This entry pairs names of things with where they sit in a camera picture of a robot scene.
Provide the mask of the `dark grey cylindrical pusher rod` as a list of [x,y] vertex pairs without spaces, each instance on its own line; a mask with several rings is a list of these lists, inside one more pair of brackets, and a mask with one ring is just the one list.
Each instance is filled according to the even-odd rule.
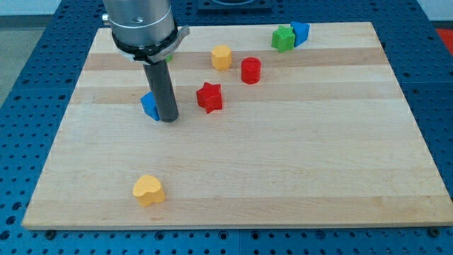
[[166,61],[144,64],[143,67],[160,119],[172,123],[178,119],[179,112]]

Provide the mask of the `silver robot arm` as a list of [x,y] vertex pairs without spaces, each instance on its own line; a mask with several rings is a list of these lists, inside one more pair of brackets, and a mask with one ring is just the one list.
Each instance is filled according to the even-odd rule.
[[170,0],[104,0],[103,22],[110,26],[113,41],[127,58],[143,65],[156,111],[165,123],[179,117],[167,57],[190,34],[178,27]]

